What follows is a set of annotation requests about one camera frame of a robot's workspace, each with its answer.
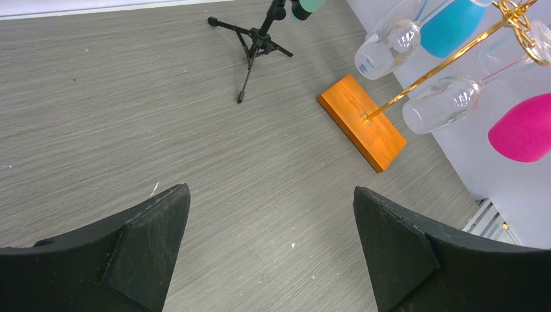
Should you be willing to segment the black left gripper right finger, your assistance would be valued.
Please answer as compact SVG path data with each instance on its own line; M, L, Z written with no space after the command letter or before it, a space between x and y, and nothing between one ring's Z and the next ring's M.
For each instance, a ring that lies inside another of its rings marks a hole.
M353 211L379 311L549 311L550 251L486 239L366 187Z

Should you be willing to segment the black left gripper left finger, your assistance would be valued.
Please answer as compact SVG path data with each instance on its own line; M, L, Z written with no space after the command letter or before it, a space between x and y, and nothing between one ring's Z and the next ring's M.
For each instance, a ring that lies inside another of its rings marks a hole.
M190 210L177 184L128 208L1 249L2 311L162 311Z

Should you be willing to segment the pink plastic wine glass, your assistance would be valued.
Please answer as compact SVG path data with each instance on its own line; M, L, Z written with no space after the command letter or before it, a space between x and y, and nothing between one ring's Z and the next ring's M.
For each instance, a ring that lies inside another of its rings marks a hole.
M498 83L492 91L493 102L502 116L487 132L492 148L500 155L520 163L534 163L550 153L550 84L541 83L543 92L522 91L530 97L514 95L523 86L517 82Z

